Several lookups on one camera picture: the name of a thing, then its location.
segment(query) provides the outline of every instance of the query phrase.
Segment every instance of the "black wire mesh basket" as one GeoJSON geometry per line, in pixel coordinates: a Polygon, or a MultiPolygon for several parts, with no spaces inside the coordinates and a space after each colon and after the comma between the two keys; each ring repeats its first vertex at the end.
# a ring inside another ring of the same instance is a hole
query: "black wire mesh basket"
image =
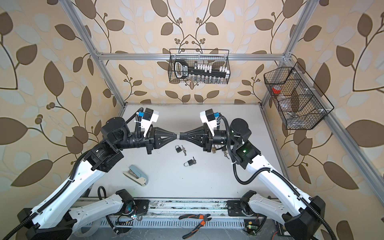
{"type": "Polygon", "coordinates": [[[229,50],[222,49],[172,48],[169,50],[169,82],[228,84],[231,76],[228,55],[229,50]]]}
{"type": "Polygon", "coordinates": [[[296,63],[294,67],[280,67],[264,74],[265,86],[287,130],[311,130],[334,109],[312,78],[313,86],[304,82],[300,76],[304,73],[296,63]],[[324,106],[315,94],[324,97],[329,106],[324,106]]]}

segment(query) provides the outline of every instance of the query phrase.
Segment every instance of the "stapler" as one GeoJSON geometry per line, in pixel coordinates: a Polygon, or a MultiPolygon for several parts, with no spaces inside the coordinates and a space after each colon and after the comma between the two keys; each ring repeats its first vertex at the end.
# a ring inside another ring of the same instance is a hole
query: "stapler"
{"type": "Polygon", "coordinates": [[[142,171],[140,171],[135,165],[131,165],[129,167],[129,171],[123,172],[123,174],[142,186],[147,185],[147,176],[142,171]]]}

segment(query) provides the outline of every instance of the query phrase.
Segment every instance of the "table surface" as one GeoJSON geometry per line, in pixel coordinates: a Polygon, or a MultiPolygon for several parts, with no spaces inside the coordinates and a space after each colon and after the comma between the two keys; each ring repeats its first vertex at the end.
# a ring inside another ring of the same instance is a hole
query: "table surface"
{"type": "MultiPolygon", "coordinates": [[[[252,131],[249,141],[281,172],[258,105],[127,105],[123,118],[128,119],[139,107],[159,111],[154,127],[177,133],[202,126],[200,112],[211,108],[225,116],[229,124],[235,118],[242,118],[252,131]]],[[[223,122],[221,124],[220,129],[225,129],[223,122]]],[[[133,120],[128,127],[134,131],[133,120]]],[[[231,160],[221,150],[215,154],[203,152],[201,147],[191,142],[176,139],[160,149],[154,149],[151,155],[147,155],[145,148],[124,149],[122,153],[124,158],[93,184],[90,196],[97,196],[97,188],[104,186],[107,195],[126,189],[133,197],[240,198],[248,190],[274,197],[257,178],[248,185],[238,183],[233,175],[231,160]],[[177,153],[175,145],[183,145],[187,156],[183,152],[177,153]],[[192,157],[196,164],[184,167],[183,164],[192,157]],[[146,186],[133,182],[123,174],[131,165],[147,175],[146,186]]],[[[251,177],[240,166],[237,166],[237,173],[243,181],[251,177]]]]}

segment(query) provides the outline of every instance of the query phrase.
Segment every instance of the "floral wallpaper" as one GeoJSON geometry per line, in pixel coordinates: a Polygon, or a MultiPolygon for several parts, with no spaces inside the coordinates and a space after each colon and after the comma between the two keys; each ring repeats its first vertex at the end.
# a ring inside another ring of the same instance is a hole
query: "floral wallpaper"
{"type": "MultiPolygon", "coordinates": [[[[228,84],[169,82],[166,61],[111,60],[108,71],[128,103],[258,103],[266,87],[262,76],[273,61],[232,61],[228,84]]],[[[104,95],[109,97],[108,89],[104,95]]]]}
{"type": "Polygon", "coordinates": [[[304,0],[72,0],[98,51],[283,53],[304,0]]]}
{"type": "Polygon", "coordinates": [[[102,136],[119,106],[57,1],[0,1],[0,235],[102,136]]]}
{"type": "MultiPolygon", "coordinates": [[[[320,0],[292,55],[382,175],[383,11],[378,0],[320,0]]],[[[338,238],[382,239],[384,208],[326,123],[287,131],[271,101],[266,112],[293,182],[325,200],[326,220],[338,238]]]]}

